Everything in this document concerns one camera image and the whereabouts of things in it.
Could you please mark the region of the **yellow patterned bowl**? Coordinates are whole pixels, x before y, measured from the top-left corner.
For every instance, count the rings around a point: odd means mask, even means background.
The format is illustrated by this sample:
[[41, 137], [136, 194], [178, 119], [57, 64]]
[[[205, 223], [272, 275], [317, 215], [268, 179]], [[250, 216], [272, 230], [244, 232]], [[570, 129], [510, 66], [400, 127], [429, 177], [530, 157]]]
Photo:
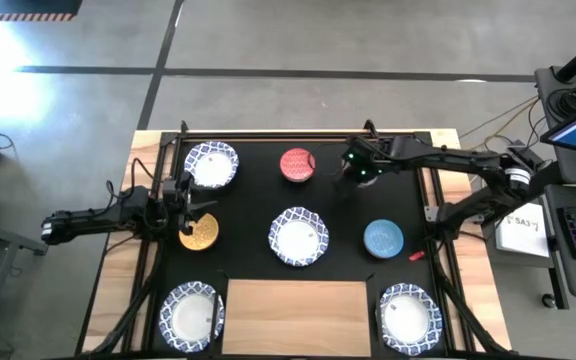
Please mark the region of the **yellow patterned bowl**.
[[190, 234], [178, 232], [180, 243], [191, 251], [204, 251], [214, 245], [219, 236], [219, 223], [210, 213], [204, 214], [198, 221], [189, 221]]

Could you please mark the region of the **white paper sheet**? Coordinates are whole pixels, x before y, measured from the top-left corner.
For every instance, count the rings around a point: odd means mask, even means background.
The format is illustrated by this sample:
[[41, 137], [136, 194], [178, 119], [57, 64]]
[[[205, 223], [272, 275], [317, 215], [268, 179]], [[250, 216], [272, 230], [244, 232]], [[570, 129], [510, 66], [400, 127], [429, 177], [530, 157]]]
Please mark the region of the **white paper sheet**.
[[496, 223], [498, 250], [547, 258], [546, 224], [543, 207], [527, 203]]

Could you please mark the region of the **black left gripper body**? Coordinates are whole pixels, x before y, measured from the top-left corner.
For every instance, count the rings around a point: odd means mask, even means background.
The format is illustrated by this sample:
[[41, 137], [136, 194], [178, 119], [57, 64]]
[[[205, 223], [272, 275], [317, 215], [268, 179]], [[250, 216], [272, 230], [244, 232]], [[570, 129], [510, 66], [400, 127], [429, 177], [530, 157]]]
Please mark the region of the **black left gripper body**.
[[177, 178], [169, 177], [163, 181], [162, 200], [166, 210], [173, 215], [193, 221], [191, 211], [191, 185], [193, 176], [183, 172]]

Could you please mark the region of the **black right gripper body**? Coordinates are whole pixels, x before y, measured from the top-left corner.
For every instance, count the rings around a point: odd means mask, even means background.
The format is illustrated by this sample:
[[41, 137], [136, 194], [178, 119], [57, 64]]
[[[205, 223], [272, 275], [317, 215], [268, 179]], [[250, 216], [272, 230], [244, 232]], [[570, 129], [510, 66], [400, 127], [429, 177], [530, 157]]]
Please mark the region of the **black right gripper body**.
[[343, 176], [349, 180], [374, 180], [392, 172], [389, 158], [383, 151], [362, 137], [347, 139], [348, 148], [342, 154]]

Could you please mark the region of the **black hazard striped mat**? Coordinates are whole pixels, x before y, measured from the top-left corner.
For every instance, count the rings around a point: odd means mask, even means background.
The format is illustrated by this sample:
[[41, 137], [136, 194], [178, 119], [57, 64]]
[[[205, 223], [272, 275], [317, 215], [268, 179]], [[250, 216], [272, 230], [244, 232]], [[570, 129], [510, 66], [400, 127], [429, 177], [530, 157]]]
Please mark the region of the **black hazard striped mat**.
[[0, 0], [0, 22], [67, 22], [83, 0]]

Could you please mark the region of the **blue white patterned paper bowl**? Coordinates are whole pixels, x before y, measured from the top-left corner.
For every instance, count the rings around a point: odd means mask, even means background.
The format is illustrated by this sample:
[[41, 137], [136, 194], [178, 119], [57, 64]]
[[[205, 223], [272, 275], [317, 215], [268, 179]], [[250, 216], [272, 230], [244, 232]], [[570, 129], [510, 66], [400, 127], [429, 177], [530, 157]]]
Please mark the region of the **blue white patterned paper bowl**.
[[268, 243], [283, 263], [306, 267], [327, 251], [329, 231], [317, 213], [304, 207], [291, 207], [271, 222]]
[[218, 189], [228, 185], [239, 167], [239, 156], [229, 144], [202, 142], [192, 147], [184, 159], [184, 170], [197, 186]]
[[183, 353], [205, 350], [218, 338], [225, 323], [221, 296], [207, 283], [182, 283], [166, 296], [159, 311], [158, 329], [167, 343]]
[[379, 299], [377, 316], [383, 343], [401, 354], [421, 355], [441, 339], [442, 312], [418, 285], [397, 283], [388, 287]]

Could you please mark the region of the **black power strip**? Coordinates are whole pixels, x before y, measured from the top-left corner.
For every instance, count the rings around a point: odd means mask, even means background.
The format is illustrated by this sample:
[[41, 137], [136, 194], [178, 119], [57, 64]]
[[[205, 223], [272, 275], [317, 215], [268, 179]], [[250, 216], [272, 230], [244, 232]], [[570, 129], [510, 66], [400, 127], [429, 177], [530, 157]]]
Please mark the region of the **black power strip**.
[[539, 167], [544, 163], [539, 155], [521, 141], [512, 142], [507, 146], [507, 150], [529, 167]]

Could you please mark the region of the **red patterned bowl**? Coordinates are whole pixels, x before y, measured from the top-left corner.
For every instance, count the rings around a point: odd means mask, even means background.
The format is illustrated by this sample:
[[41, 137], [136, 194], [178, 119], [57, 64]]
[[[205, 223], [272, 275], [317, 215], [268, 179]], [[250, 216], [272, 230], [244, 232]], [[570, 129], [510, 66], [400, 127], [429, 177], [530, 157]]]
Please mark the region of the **red patterned bowl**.
[[279, 167], [287, 180], [305, 182], [314, 175], [316, 162], [309, 150], [291, 148], [282, 154]]

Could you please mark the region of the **black table mat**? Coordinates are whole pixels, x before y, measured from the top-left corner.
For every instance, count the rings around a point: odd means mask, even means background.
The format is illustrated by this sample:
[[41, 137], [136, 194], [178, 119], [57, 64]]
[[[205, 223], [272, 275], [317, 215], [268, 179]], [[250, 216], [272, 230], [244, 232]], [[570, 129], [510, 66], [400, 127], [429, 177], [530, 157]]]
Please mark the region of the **black table mat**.
[[[385, 289], [396, 283], [416, 284], [429, 295], [436, 294], [429, 260], [409, 259], [422, 248], [425, 236], [418, 173], [388, 173], [369, 187], [343, 193], [333, 185], [345, 149], [342, 144], [314, 149], [318, 169], [304, 183], [291, 183], [280, 172], [280, 157], [290, 143], [233, 146], [240, 165], [232, 182], [198, 196], [201, 202], [217, 202], [209, 211], [219, 222], [219, 237], [200, 252], [184, 248], [177, 234], [168, 237], [155, 281], [157, 307], [174, 287], [188, 281], [208, 283], [222, 295], [233, 279], [359, 281], [367, 286], [369, 316], [375, 314]], [[284, 264], [268, 243], [272, 221], [295, 206], [320, 215], [330, 235], [323, 256], [302, 268]], [[391, 259], [377, 259], [365, 249], [363, 232], [375, 219], [391, 220], [404, 232], [404, 248]]]

